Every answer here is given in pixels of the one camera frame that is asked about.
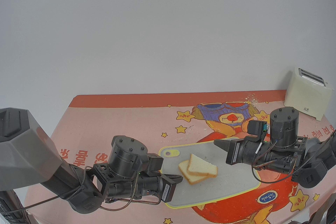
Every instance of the red border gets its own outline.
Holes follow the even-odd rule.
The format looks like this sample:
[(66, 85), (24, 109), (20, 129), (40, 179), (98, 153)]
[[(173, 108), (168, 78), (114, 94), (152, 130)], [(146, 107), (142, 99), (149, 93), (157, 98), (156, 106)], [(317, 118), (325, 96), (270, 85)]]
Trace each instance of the red border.
[(283, 101), (286, 90), (248, 92), (157, 93), (120, 95), (77, 95), (69, 107), (163, 107), (194, 106), (202, 103), (246, 101)]

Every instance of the white wall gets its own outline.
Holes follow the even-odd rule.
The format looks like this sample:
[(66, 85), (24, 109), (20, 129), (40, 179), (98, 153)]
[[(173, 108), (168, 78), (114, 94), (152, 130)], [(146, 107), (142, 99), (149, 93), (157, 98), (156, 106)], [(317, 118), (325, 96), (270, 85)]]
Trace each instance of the white wall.
[(51, 134), (78, 94), (285, 89), (295, 65), (336, 87), (335, 3), (0, 0), (0, 107)]

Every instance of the label sticker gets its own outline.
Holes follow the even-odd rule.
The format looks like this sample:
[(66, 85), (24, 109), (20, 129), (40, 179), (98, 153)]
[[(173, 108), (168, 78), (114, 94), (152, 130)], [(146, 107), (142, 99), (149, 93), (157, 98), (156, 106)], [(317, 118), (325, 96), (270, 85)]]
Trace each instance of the label sticker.
[(166, 197), (167, 197), (169, 188), (170, 188), (170, 186), (169, 186), (168, 184), (166, 184), (166, 186), (165, 186), (165, 190), (163, 191), (163, 194), (162, 194), (162, 201), (165, 201), (165, 200), (166, 200)]

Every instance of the white toaster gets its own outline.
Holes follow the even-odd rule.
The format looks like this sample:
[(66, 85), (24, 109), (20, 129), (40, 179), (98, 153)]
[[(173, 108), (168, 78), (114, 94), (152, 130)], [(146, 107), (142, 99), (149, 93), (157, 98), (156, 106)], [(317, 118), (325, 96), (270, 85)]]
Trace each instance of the white toaster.
[(333, 90), (322, 77), (295, 68), (286, 92), (285, 106), (292, 106), (320, 121)]

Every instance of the cable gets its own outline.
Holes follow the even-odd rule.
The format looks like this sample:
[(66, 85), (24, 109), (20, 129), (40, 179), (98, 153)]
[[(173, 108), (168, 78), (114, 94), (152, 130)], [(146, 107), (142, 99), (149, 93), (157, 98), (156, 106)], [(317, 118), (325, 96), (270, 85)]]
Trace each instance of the cable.
[(277, 143), (277, 141), (278, 141), (278, 140), (276, 140), (274, 144), (271, 144), (271, 143), (270, 143), (271, 147), (270, 147), (268, 150), (266, 150), (263, 154), (261, 154), (257, 159), (254, 159), (254, 158), (256, 157), (257, 153), (254, 155), (254, 158), (253, 158), (254, 161), (252, 162), (252, 167), (253, 167), (253, 168), (258, 168), (258, 167), (262, 167), (262, 166), (265, 165), (265, 164), (263, 163), (263, 164), (261, 164), (261, 165), (254, 166), (254, 163), (256, 163), (258, 159), (260, 159), (261, 157), (263, 157), (264, 155), (266, 155), (267, 153), (269, 153), (269, 152), (275, 147), (275, 144)]
[(35, 206), (44, 204), (45, 202), (49, 202), (49, 201), (55, 200), (55, 199), (57, 199), (57, 198), (59, 198), (59, 197), (61, 197), (61, 196), (63, 196), (63, 195), (71, 194), (72, 192), (77, 191), (80, 187), (81, 187), (81, 186), (78, 186), (77, 188), (75, 188), (75, 189), (73, 189), (73, 190), (70, 190), (70, 191), (68, 191), (68, 192), (66, 192), (66, 193), (57, 195), (57, 196), (55, 196), (55, 197), (52, 197), (52, 198), (47, 199), (47, 200), (44, 200), (44, 201), (37, 202), (37, 203), (35, 203), (35, 204), (33, 204), (33, 205), (29, 205), (29, 206), (23, 207), (23, 208), (21, 208), (21, 209), (17, 209), (17, 210), (13, 210), (13, 211), (6, 211), (6, 212), (1, 212), (1, 211), (0, 211), (0, 214), (10, 214), (10, 213), (16, 213), (16, 212), (20, 212), (20, 211), (23, 211), (23, 210), (30, 209), (30, 208), (32, 208), (32, 207), (35, 207)]
[(336, 133), (336, 131), (334, 131), (324, 142), (322, 142), (322, 144), (321, 144), (321, 146), (318, 148), (318, 150), (313, 154), (313, 155), (311, 155), (310, 157), (309, 157), (309, 159), (308, 160), (306, 160), (305, 161), (305, 163), (304, 164), (302, 164), (296, 171), (293, 171), (293, 172), (291, 172), (288, 176), (285, 176), (284, 178), (282, 178), (282, 179), (279, 179), (279, 180), (276, 180), (276, 181), (272, 181), (272, 182), (267, 182), (267, 181), (262, 181), (262, 180), (260, 180), (259, 178), (257, 178), (257, 176), (254, 174), (254, 170), (253, 170), (253, 166), (251, 166), (251, 168), (252, 168), (252, 174), (253, 174), (253, 176), (254, 176), (254, 178), (257, 180), (257, 181), (259, 181), (260, 183), (265, 183), (265, 184), (273, 184), (273, 183), (278, 183), (278, 182), (280, 182), (280, 181), (283, 181), (283, 180), (285, 180), (285, 179), (287, 179), (287, 178), (289, 178), (290, 176), (292, 176), (294, 173), (296, 173), (296, 172), (298, 172), (300, 169), (302, 169), (318, 152), (319, 152), (319, 150), (330, 140), (330, 138), (334, 135)]
[(127, 202), (126, 205), (124, 205), (123, 207), (117, 208), (117, 209), (110, 209), (110, 208), (106, 208), (106, 207), (103, 207), (103, 206), (100, 206), (99, 208), (100, 208), (100, 209), (107, 210), (107, 211), (115, 212), (115, 211), (123, 210), (123, 209), (125, 209), (126, 207), (128, 207), (128, 205), (130, 205), (130, 203), (132, 202), (132, 200), (133, 200), (133, 198), (134, 198), (134, 196), (135, 196), (135, 193), (137, 192), (137, 189), (138, 189), (138, 179), (139, 179), (139, 173), (137, 173), (136, 178), (135, 178), (135, 181), (134, 181), (134, 188), (133, 188), (132, 196), (131, 196), (130, 200)]
[(66, 192), (66, 193), (57, 195), (57, 196), (55, 196), (55, 197), (49, 198), (49, 199), (47, 199), (47, 200), (40, 201), (40, 202), (37, 202), (37, 203), (35, 203), (35, 204), (32, 204), (32, 205), (29, 205), (29, 206), (26, 206), (26, 207), (17, 209), (17, 210), (6, 211), (6, 212), (1, 212), (1, 211), (0, 211), (0, 214), (10, 214), (10, 213), (16, 213), (16, 212), (24, 211), (24, 210), (30, 209), (30, 208), (32, 208), (32, 207), (35, 207), (35, 206), (44, 204), (44, 203), (46, 203), (46, 202), (55, 200), (55, 199), (60, 198), (60, 197), (62, 197), (62, 196), (69, 195), (69, 194), (71, 194), (71, 193), (74, 193), (73, 195), (75, 195), (78, 191), (81, 190), (81, 187), (82, 187), (82, 185), (83, 185), (84, 182), (85, 182), (85, 179), (86, 179), (86, 168), (88, 168), (88, 167), (90, 167), (90, 166), (86, 166), (86, 167), (84, 168), (84, 179), (83, 179), (82, 183), (81, 183), (77, 188), (72, 189), (72, 190), (70, 190), (70, 191), (68, 191), (68, 192)]
[[(140, 204), (147, 204), (147, 205), (159, 205), (161, 202), (161, 198), (158, 194), (153, 194), (153, 196), (158, 197), (159, 201), (135, 201), (133, 200), (132, 202), (137, 202)], [(118, 201), (129, 201), (129, 199), (118, 199)]]

